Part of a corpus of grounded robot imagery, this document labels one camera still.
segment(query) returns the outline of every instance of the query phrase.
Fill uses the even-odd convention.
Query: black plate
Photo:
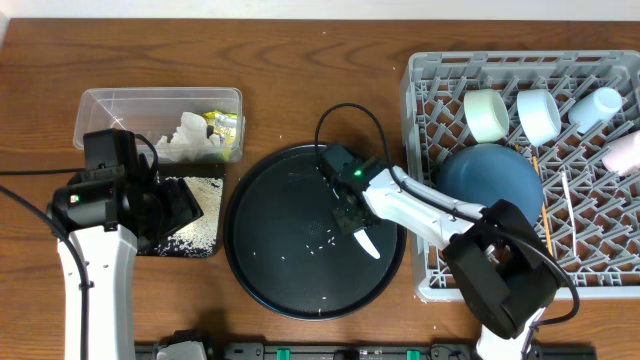
[[[381,254],[376,260],[353,235],[339,233],[333,200],[313,145],[277,152],[242,178],[227,208],[225,251],[240,284],[262,305],[297,319],[333,319],[389,284],[404,255],[404,228],[383,221],[367,229]]]

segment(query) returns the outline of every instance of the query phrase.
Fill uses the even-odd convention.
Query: wooden surface
[[[399,84],[415,52],[639,47],[637,23],[18,19],[0,54],[0,169],[83,166],[71,142],[83,91],[135,86],[242,91],[245,154],[229,166],[228,190],[269,153],[310,141],[319,116],[345,101],[377,114],[403,163]],[[381,151],[374,128],[355,110],[331,116],[321,138]],[[67,178],[0,183],[44,209]],[[55,240],[4,198],[0,238],[0,358],[61,359],[64,286]],[[426,305],[414,297],[408,250],[377,300],[335,321],[296,321],[266,310],[236,282],[224,251],[206,260],[137,258],[133,297],[137,341],[191,327],[222,341],[319,343],[472,343],[480,332],[464,304]],[[554,303],[547,316],[569,307]],[[576,319],[543,328],[537,339],[592,344],[601,359],[638,358],[638,310],[640,301],[585,302]]]

